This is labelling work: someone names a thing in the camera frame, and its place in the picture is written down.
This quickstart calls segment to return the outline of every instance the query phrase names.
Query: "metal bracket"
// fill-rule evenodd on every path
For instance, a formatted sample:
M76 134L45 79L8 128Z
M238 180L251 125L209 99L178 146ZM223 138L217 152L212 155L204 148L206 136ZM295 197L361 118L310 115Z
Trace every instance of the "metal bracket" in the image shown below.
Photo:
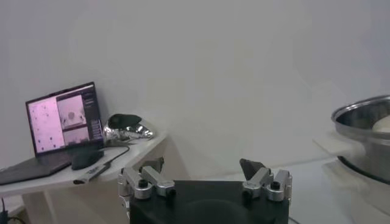
M158 195L166 198L175 196L175 182L166 179L151 166L142 167L141 177L151 182L152 185L156 187Z
M287 170L279 170L274 181L267 185L267 196L270 201L288 199L291 203L293 176Z
M131 167L124 168L122 171L122 177L131 187L136 199L145 200L151 197L153 185L142 179L138 172Z
M274 176L268 168L260 168L257 173L246 182L243 182L243 196L246 199L260 197L261 188L265 184L269 184Z

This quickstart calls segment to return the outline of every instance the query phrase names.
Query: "white table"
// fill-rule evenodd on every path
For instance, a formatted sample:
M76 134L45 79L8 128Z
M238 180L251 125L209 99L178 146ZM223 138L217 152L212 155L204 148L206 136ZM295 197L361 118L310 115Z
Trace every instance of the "white table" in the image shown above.
M115 183L118 172L123 167L137 167L145 160L162 156L164 149L158 149L159 147L157 146L166 138L167 132L162 128L156 128L156 133L156 137L150 141L131 145L129 152L114 160L109 170L106 170L88 184L75 186L73 181L81 177L93 166L107 162L123 152L126 148L117 147L106 150L104 157L92 167L76 171L67 167L50 177L0 186L0 197L22 195L30 221L33 224L64 223L62 221L63 217L69 217L71 215L70 213L64 213L69 211L69 208L65 207L69 203L72 204L70 208L74 208L75 211L84 208L83 213L90 212L90 216L96 216L95 221L88 219L88 223L111 223L113 221L112 217L105 218L102 215L98 216L96 214L103 214L104 212L110 211L113 206L117 209L116 204L121 209L120 202L116 201L117 198L114 198L114 196L116 196ZM100 203L107 203L107 208L104 211L100 211L103 208L97 208L96 205ZM85 221L73 221L72 223L85 223Z
M290 216L301 224L353 224L349 215L350 194L335 190L322 170L323 164L334 160L335 158L332 158L272 168L274 173L279 169L286 169L293 175ZM207 179L244 181L245 176L238 173Z

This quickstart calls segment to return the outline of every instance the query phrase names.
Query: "stainless steel pot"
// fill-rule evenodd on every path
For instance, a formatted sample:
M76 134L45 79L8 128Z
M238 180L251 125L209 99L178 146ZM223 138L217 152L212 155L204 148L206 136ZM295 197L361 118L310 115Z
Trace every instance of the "stainless steel pot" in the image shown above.
M373 131L372 127L389 115L390 96L378 96L339 108L331 117L339 134L359 141L366 150L363 156L347 156L341 161L385 184L390 184L390 133Z

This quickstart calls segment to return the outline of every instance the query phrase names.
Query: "white object in pot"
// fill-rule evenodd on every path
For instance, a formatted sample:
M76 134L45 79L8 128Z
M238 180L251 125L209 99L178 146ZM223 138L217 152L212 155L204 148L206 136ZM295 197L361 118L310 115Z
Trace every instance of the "white object in pot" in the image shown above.
M386 116L377 121L374 126L372 126L372 130L378 132L390 132L390 116Z

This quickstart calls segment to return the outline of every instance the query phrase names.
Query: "white desk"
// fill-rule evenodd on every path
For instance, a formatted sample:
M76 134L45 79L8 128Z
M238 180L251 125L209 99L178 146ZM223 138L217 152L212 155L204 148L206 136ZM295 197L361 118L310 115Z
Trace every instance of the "white desk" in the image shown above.
M99 189L99 183L103 182L114 182L118 177L118 172L123 167L133 167L139 165L142 161L146 159L146 157L150 154L153 154L156 146L159 145L167 136L166 130L162 128L156 128L156 137L151 139L150 141L143 142L137 145L131 145L130 151L124 154L123 156L117 158L112 162L111 168L102 173L99 177L88 184L83 184L80 186L75 186L73 181L76 178L81 177L85 172L90 170L92 167L103 164L115 157L116 155L123 152L125 147L112 148L105 151L104 157L99 160L95 165L91 167L87 167L82 170L72 170L70 167L65 168L64 170L45 178L40 178L36 180L23 181L15 184L8 184L5 186L0 186L0 197L7 197L12 195L22 195L23 201L27 210L27 213L30 217L30 221L35 224L45 224L45 223L61 223L58 216L58 211L55 210L55 204L58 204L58 200L52 199L52 194L50 191L57 191L60 189L73 189L75 188L78 191L75 194L80 194L80 191L85 192L88 195L89 192L95 191L95 198L100 197L100 194L104 194L105 192L96 192ZM116 188L113 187L113 184L110 185L110 189L108 191L113 191L116 194ZM79 197L75 197L72 202L64 202L64 203L74 203L79 204L81 200L80 197L83 197L83 194L78 195Z

